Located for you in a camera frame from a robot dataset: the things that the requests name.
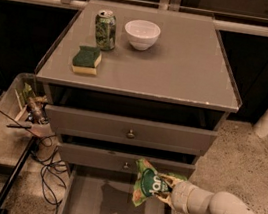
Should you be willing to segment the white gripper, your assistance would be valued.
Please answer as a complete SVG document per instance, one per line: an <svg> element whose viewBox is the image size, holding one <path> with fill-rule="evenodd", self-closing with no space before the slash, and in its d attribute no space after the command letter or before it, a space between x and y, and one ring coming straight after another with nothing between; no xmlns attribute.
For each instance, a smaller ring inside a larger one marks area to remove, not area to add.
<svg viewBox="0 0 268 214"><path fill-rule="evenodd" d="M169 193L158 193L157 198L168 204L169 207L183 214L197 214L200 211L202 201L205 199L206 191L189 183L182 181L174 176L159 173L159 178L173 188L171 195Z"/></svg>

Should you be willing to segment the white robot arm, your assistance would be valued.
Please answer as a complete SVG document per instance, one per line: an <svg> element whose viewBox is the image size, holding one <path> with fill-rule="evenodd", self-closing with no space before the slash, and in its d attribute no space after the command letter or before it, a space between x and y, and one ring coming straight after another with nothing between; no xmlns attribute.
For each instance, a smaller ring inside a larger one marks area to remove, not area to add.
<svg viewBox="0 0 268 214"><path fill-rule="evenodd" d="M189 181L183 181L164 173L159 178L171 188L170 192L156 193L158 199L168 203L182 214L255 214L235 195L223 192L208 192Z"/></svg>

